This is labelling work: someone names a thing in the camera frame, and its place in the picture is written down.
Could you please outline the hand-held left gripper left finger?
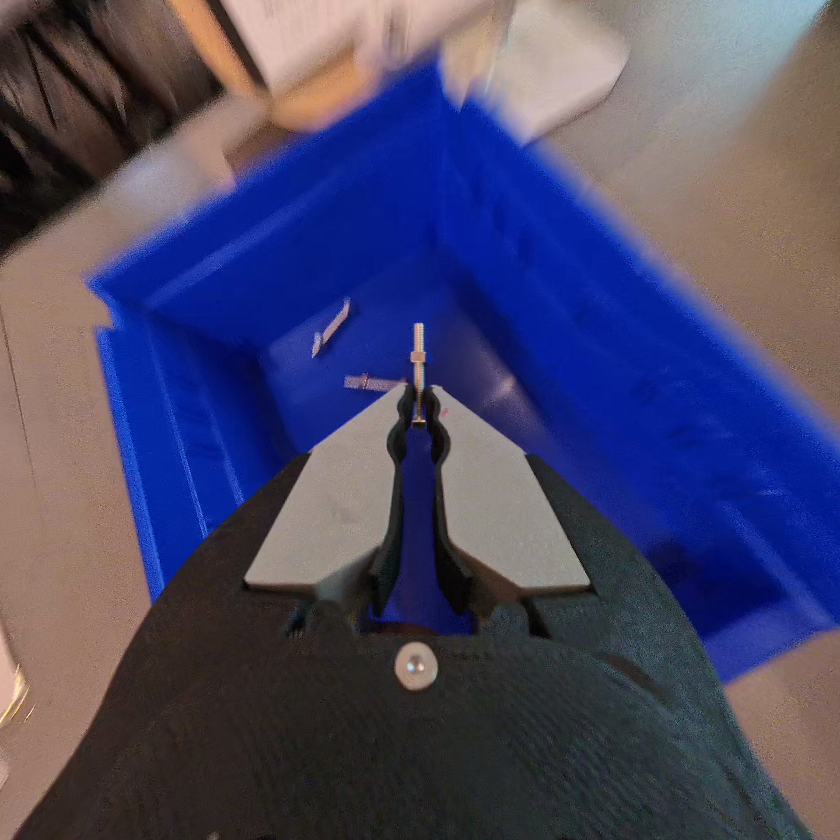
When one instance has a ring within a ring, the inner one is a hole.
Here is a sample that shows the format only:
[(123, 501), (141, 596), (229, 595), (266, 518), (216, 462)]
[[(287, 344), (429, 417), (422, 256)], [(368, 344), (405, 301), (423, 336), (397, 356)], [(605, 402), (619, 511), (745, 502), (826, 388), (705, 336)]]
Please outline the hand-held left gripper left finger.
[(249, 566), (251, 590), (382, 616), (400, 573), (413, 388), (399, 384), (316, 444)]

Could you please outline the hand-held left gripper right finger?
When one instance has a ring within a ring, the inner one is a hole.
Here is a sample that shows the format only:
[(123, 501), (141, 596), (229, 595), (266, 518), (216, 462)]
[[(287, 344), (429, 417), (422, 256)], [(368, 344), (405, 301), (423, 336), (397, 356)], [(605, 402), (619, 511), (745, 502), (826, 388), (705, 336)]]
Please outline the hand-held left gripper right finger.
[(448, 394), (424, 394), (437, 583), (456, 614), (592, 588), (525, 451)]

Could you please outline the blue plastic bin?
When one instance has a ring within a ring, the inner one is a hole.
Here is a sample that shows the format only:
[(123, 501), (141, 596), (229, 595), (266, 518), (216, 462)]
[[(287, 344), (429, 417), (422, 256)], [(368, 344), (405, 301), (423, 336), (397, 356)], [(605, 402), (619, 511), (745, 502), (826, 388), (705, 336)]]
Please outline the blue plastic bin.
[[(728, 681), (838, 628), (838, 444), (432, 66), (91, 279), (150, 598), (287, 462), (430, 378), (621, 529)], [(351, 299), (311, 357), (313, 334)]]

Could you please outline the printed instruction sheet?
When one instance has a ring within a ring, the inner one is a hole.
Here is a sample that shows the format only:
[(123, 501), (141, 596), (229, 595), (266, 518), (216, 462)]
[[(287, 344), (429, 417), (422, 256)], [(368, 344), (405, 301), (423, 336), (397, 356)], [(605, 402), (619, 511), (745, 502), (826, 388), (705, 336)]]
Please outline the printed instruction sheet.
[(214, 10), (236, 33), (248, 68), (270, 89), (290, 88), (351, 49), (363, 63), (411, 61), (490, 2), (222, 1)]

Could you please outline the wooden display board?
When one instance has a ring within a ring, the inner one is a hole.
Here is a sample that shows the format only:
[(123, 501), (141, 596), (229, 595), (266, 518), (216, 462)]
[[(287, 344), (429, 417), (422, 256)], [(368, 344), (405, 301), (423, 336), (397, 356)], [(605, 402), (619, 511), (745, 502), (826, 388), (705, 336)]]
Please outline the wooden display board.
[(236, 46), (236, 33), (223, 21), (223, 14), (214, 10), (215, 2), (222, 1), (174, 1), (170, 6), (199, 56), (224, 88), (238, 97), (253, 100), (268, 123), (293, 133), (319, 131), (356, 110), (376, 95), (388, 76), (435, 49), (448, 35), (458, 32), (489, 8), (457, 24), (402, 66), (389, 69), (363, 63), (351, 49), (346, 49), (291, 87), (275, 90), (258, 81), (256, 71), (249, 69), (243, 47)]

